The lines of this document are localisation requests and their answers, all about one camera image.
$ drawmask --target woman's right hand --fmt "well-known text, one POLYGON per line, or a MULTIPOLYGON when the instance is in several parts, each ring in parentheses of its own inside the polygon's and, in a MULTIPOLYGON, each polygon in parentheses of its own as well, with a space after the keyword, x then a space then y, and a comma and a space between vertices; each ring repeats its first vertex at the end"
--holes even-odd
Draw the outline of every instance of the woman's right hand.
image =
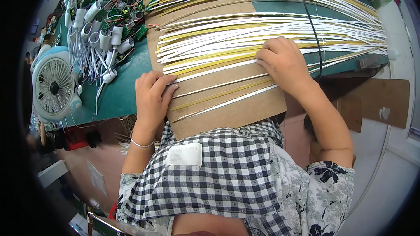
POLYGON ((292 40, 271 38, 264 42, 255 57, 277 85, 297 100, 317 84, 308 73, 299 47, 292 40))

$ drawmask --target hardboard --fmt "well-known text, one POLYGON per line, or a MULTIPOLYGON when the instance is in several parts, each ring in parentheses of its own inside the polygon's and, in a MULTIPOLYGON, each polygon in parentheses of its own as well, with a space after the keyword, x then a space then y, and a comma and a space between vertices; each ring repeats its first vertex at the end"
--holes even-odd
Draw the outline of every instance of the hardboard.
MULTIPOLYGON (((224 2, 236 2, 240 0, 218 0, 214 2, 202 3, 194 6, 190 6, 172 13, 168 13, 162 17, 146 15, 145 22, 146 24, 162 24, 167 21, 173 20, 176 17, 182 16, 184 14, 190 13, 192 11, 202 9, 209 6, 214 6, 224 2)), ((202 11, 199 13, 192 14, 188 17, 182 18, 181 20, 188 20, 199 17, 207 17, 220 14, 229 14, 229 13, 246 13, 246 12, 255 12, 255 9, 251 2, 231 4, 227 6, 217 7, 202 11)), ((156 45, 158 43, 158 37, 163 35, 163 32, 156 31, 154 28, 149 29, 147 36, 147 45, 150 53, 150 61, 152 63, 152 68, 154 70, 163 71, 163 66, 156 62, 157 57, 155 54, 156 45)), ((254 76, 258 74, 266 73, 266 71, 258 64, 249 64, 244 66, 239 66, 237 68, 226 69, 224 71, 214 72, 205 76, 199 76, 197 78, 186 80, 178 83, 179 88, 175 91, 174 95, 179 95, 182 93, 187 93, 192 90, 202 89, 205 87, 210 87, 213 85, 221 84, 228 81, 238 80, 249 76, 254 76)), ((207 90, 205 92, 195 93, 186 97, 180 97, 173 99, 169 104, 169 109, 167 112, 167 117, 170 122, 176 120, 177 118, 200 111, 202 109, 217 105, 224 101, 228 101, 232 98, 244 95, 255 90, 258 90, 264 86, 269 86, 273 82, 267 82, 260 84, 254 87, 247 88, 245 90, 237 91, 222 97, 218 97, 213 100, 202 102, 193 106, 182 108, 176 111, 172 111, 171 107, 178 106, 190 101, 195 101, 202 97, 210 96, 216 93, 220 93, 238 86, 249 84, 254 81, 264 79, 266 77, 261 77, 258 79, 243 81, 228 86, 218 87, 212 90, 207 90)), ((286 102, 284 99, 283 91, 277 87, 266 92, 260 93, 253 97, 232 103, 230 105, 197 115, 190 118, 182 119, 175 123, 171 123, 172 131, 175 134, 176 139, 183 139, 190 137, 195 134, 199 134, 205 131, 209 131, 214 128, 219 127, 241 127, 247 124, 251 124, 257 121, 260 121, 265 118, 269 118, 276 114, 280 114, 286 111, 286 102)))
POLYGON ((362 99, 363 118, 405 128, 410 100, 409 86, 408 80, 369 79, 350 91, 346 97, 362 99))
POLYGON ((337 98, 332 103, 343 117, 347 128, 360 133, 362 131, 362 98, 344 96, 337 98))

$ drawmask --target silver bracelet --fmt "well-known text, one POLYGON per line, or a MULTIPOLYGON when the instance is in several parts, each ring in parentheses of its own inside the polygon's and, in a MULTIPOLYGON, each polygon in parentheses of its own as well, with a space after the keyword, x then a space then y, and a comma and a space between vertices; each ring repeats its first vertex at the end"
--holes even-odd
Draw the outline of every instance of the silver bracelet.
POLYGON ((142 146, 142 145, 139 145, 139 144, 135 143, 135 142, 134 142, 134 140, 133 140, 133 131, 131 131, 131 134, 130 134, 130 139, 131 139, 131 142, 132 142, 134 145, 136 145, 136 146, 138 146, 138 147, 140 147, 140 148, 148 148, 148 147, 152 146, 153 144, 155 144, 155 140, 153 140, 153 141, 152 141, 152 143, 150 143, 150 144, 149 144, 149 145, 147 145, 147 146, 142 146))

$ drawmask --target small fan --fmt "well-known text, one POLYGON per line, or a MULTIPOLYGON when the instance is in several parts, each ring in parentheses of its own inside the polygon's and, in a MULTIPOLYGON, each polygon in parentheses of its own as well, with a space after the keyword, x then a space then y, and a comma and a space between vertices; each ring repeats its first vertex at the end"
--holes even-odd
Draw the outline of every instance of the small fan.
POLYGON ((41 122, 61 121, 71 109, 81 107, 77 80, 66 46, 40 51, 32 74, 32 89, 34 112, 41 122))

